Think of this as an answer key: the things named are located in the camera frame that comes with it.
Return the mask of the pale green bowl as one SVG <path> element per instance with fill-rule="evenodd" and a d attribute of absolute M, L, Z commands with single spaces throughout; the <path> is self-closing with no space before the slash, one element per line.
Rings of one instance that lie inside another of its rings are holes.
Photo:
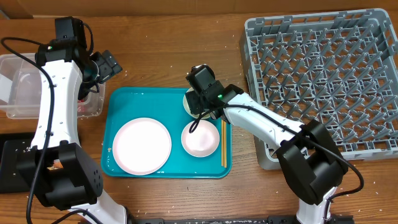
<path fill-rule="evenodd" d="M 187 97 L 186 97 L 185 95 L 183 96 L 183 107 L 184 107 L 185 111 L 186 111 L 192 118 L 198 118 L 198 117 L 199 117 L 199 114 L 192 114 L 192 113 L 191 113 L 190 108 L 189 108 L 189 106 L 188 106 Z M 202 119 L 208 119 L 208 118 L 210 118 L 210 115 L 209 115 L 209 114 L 207 114 L 207 115 L 205 115 L 204 117 L 202 117 Z"/>

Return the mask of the small white plate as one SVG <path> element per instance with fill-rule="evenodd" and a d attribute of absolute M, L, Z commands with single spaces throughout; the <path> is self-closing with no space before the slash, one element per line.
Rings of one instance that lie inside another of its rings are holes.
<path fill-rule="evenodd" d="M 190 133 L 193 121 L 188 123 L 181 135 L 184 150 L 194 157 L 207 157 L 213 154 L 220 143 L 220 134 L 216 126 L 206 120 L 201 120 L 194 132 Z"/>

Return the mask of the red snack wrapper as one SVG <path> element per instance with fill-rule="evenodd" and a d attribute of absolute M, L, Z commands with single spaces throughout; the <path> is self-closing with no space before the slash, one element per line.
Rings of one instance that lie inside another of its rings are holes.
<path fill-rule="evenodd" d="M 77 107 L 77 112 L 78 113 L 85 113 L 87 110 L 87 104 L 89 103 L 89 100 L 84 99 L 84 100 L 78 100 L 78 107 Z"/>

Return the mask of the large white plate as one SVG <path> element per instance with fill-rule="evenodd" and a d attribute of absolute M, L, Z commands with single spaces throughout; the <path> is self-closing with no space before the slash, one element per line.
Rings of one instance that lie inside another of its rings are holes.
<path fill-rule="evenodd" d="M 172 139 L 167 128 L 152 118 L 137 118 L 116 133 L 112 152 L 117 165 L 128 174 L 148 175 L 169 159 Z"/>

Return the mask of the orange carrot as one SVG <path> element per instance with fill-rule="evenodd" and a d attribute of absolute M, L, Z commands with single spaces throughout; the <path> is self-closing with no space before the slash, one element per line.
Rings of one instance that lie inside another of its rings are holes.
<path fill-rule="evenodd" d="M 53 163 L 52 163 L 51 166 L 48 166 L 48 167 L 47 167 L 47 169 L 48 169 L 48 170 L 63 169 L 63 165 L 62 165 L 62 163 L 60 162 L 59 159 L 56 159 L 56 160 L 53 161 Z"/>

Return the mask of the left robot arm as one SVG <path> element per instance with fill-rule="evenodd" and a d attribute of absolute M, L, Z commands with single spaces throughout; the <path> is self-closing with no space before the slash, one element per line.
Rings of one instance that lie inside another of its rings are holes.
<path fill-rule="evenodd" d="M 109 51 L 93 50 L 93 34 L 74 17 L 55 20 L 55 38 L 40 44 L 32 65 L 41 76 L 39 121 L 30 148 L 17 157 L 17 170 L 30 198 L 90 223 L 132 223 L 128 209 L 103 188 L 97 163 L 81 148 L 77 103 L 122 68 Z"/>

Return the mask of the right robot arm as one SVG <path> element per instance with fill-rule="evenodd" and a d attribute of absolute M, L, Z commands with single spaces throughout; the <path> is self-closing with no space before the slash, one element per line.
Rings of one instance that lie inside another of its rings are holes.
<path fill-rule="evenodd" d="M 186 79 L 193 89 L 186 94 L 193 114 L 243 128 L 276 153 L 285 181 L 299 199 L 292 223 L 339 222 L 330 204 L 348 165 L 322 123 L 313 119 L 303 124 L 278 115 L 241 88 L 223 86 L 205 64 L 192 67 Z"/>

